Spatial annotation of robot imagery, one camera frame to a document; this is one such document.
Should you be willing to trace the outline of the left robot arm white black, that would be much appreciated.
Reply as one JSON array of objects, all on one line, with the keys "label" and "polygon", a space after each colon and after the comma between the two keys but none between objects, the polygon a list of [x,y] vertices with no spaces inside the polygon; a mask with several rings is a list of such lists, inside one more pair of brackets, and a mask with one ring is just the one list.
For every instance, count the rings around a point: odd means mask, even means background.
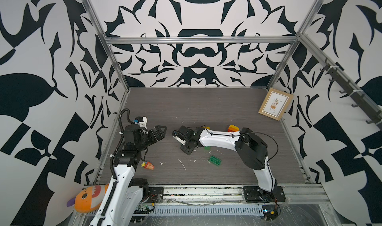
[{"label": "left robot arm white black", "polygon": [[123,129],[118,147],[110,157],[112,177],[91,226],[128,226],[142,200],[149,196],[146,179],[134,178],[141,152],[166,136],[166,126],[143,133],[144,127],[129,125]]}]

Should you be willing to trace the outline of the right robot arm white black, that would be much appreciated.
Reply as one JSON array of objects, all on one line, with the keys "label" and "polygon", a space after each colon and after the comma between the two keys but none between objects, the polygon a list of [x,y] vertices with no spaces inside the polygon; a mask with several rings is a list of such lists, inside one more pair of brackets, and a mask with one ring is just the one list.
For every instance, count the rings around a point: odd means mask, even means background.
[{"label": "right robot arm white black", "polygon": [[238,132],[218,132],[205,127],[181,126],[172,136],[181,143],[187,155],[197,147],[219,147],[236,152],[244,165],[254,171],[257,186],[245,186],[244,198],[248,203],[281,203],[286,201],[284,190],[278,186],[269,164],[268,145],[252,130],[243,128]]}]

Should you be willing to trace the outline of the dark green wide lego brick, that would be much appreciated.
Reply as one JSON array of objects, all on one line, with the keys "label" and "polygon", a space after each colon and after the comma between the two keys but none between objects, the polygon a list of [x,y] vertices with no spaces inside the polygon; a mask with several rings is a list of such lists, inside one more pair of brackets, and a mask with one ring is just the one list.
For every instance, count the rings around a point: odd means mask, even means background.
[{"label": "dark green wide lego brick", "polygon": [[211,155],[209,157],[209,162],[216,165],[216,166],[220,166],[221,165],[221,159],[217,158],[216,156],[213,156]]}]

